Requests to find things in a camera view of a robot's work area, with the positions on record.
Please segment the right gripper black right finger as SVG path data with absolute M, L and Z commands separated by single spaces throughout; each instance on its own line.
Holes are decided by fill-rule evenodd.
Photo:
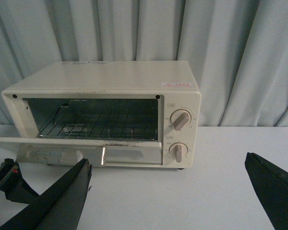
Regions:
M 245 168 L 274 229 L 288 230 L 288 172 L 250 152 Z

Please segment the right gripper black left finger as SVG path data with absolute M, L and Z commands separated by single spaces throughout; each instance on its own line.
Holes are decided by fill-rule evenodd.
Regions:
M 75 230 L 87 197 L 92 166 L 82 159 L 1 230 Z

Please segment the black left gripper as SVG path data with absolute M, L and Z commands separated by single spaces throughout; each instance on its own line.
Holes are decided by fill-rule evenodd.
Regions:
M 0 165 L 0 191 L 7 200 L 23 204 L 30 204 L 39 197 L 23 178 L 19 164 L 9 158 Z

